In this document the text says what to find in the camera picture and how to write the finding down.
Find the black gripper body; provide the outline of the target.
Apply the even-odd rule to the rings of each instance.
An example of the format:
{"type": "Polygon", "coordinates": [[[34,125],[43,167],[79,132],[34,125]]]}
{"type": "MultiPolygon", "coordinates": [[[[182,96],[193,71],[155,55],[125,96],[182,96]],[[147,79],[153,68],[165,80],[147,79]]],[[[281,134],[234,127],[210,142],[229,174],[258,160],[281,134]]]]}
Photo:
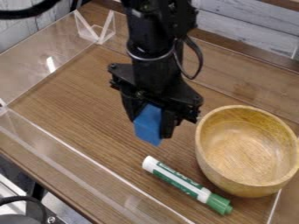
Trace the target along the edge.
{"type": "Polygon", "coordinates": [[[198,122],[203,97],[183,80],[175,57],[157,61],[133,60],[131,64],[111,63],[111,87],[162,109],[177,111],[183,120],[198,122]]]}

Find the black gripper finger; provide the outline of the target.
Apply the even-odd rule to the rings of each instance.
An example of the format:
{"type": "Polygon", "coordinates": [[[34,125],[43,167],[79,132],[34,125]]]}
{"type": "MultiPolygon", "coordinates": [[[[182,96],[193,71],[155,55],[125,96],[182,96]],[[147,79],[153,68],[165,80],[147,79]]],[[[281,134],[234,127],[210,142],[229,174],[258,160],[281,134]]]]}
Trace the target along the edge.
{"type": "Polygon", "coordinates": [[[162,112],[162,124],[161,124],[161,137],[171,138],[174,135],[175,127],[182,124],[183,118],[181,114],[170,110],[169,108],[163,109],[162,112]]]}
{"type": "Polygon", "coordinates": [[[122,94],[122,102],[129,119],[133,122],[146,107],[146,101],[133,95],[122,94]]]}

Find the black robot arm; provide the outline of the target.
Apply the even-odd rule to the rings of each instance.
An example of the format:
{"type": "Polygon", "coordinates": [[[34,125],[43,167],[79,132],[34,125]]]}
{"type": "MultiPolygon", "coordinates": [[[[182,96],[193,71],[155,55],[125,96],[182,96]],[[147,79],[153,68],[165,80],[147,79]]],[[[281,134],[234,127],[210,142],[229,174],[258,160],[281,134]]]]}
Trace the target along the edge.
{"type": "Polygon", "coordinates": [[[189,36],[197,28],[198,10],[191,0],[121,0],[127,19],[129,64],[113,63],[111,87],[121,92],[131,122],[141,120],[146,109],[157,107],[161,139],[174,135],[183,121],[198,121],[203,97],[187,84],[197,73],[183,68],[183,48],[189,46],[203,59],[202,49],[189,36]]]}

